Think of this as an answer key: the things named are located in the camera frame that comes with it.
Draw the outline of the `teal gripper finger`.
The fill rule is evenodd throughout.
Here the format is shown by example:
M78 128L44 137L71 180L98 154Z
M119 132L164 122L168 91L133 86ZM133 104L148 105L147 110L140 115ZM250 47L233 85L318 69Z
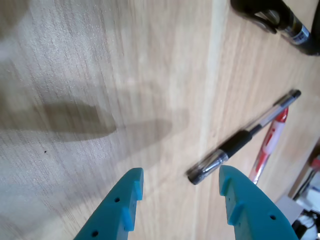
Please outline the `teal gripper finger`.
M132 168L114 185L75 236L76 240L127 240L143 199L144 170Z
M236 240L297 240L292 225L270 198L237 168L219 168L227 224Z

